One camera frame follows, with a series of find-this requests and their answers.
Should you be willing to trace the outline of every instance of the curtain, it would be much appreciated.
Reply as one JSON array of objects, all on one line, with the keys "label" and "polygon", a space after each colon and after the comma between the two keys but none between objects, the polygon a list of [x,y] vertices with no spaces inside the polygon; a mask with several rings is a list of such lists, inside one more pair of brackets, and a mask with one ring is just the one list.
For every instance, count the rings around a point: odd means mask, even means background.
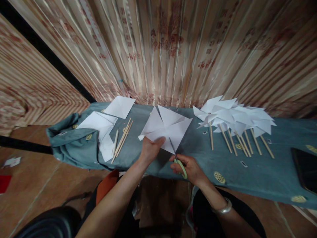
[{"label": "curtain", "polygon": [[0,135],[52,125],[89,103],[0,15]]},{"label": "curtain", "polygon": [[317,106],[311,0],[9,0],[97,101]]}]

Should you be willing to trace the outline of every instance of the wooden floor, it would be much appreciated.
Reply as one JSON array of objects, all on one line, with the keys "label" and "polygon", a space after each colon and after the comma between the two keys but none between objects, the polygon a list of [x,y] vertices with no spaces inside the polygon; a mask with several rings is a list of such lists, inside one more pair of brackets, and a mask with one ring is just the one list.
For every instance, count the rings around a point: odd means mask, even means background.
[{"label": "wooden floor", "polygon": [[[11,137],[49,145],[45,126],[14,130]],[[0,169],[12,175],[7,192],[0,196],[0,238],[12,237],[42,212],[60,206],[67,198],[93,191],[108,174],[106,170],[83,170],[61,163],[51,155],[0,148],[0,164],[22,157],[13,168]],[[145,177],[140,186],[137,218],[141,227],[178,223],[182,237],[192,237],[185,211],[190,204],[192,185],[184,181]],[[317,228],[291,205],[229,191],[248,204],[262,222],[267,237],[313,238]],[[86,200],[72,203],[81,214]]]}]

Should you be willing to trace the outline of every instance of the hand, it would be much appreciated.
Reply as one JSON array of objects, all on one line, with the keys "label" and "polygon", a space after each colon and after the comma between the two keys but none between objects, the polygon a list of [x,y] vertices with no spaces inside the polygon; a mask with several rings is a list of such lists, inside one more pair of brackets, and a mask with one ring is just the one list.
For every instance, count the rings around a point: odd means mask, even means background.
[{"label": "hand", "polygon": [[165,140],[165,137],[161,137],[157,139],[155,142],[152,142],[149,138],[144,137],[142,144],[142,152],[139,160],[146,163],[149,166],[150,163],[152,163],[155,160],[156,156],[159,153],[159,149],[164,144]]},{"label": "hand", "polygon": [[[197,164],[195,158],[177,154],[177,158],[185,164],[184,168],[187,173],[188,180],[193,183],[194,185],[200,187],[202,183],[209,181],[207,176],[204,174],[204,172],[201,170],[199,165]],[[172,157],[169,159],[169,161],[174,162],[175,155],[172,155]],[[171,164],[171,169],[173,170],[173,173],[183,173],[183,170],[179,164]]]}]

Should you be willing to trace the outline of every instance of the black phone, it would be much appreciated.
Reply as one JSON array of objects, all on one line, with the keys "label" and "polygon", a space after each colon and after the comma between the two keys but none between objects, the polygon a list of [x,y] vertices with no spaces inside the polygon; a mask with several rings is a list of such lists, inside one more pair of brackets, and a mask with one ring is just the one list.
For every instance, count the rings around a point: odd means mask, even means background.
[{"label": "black phone", "polygon": [[301,186],[317,195],[317,156],[291,148]]}]

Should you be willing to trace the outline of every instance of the silver bracelet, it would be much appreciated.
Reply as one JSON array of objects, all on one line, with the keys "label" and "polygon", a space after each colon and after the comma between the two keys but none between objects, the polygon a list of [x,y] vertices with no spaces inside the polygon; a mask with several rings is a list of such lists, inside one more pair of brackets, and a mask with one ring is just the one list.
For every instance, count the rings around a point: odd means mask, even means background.
[{"label": "silver bracelet", "polygon": [[225,199],[227,200],[228,204],[226,205],[225,208],[223,209],[220,209],[220,210],[214,210],[214,209],[211,209],[215,214],[218,214],[218,215],[222,215],[222,214],[226,214],[228,212],[231,211],[231,208],[232,208],[232,203],[231,201],[225,197]]}]

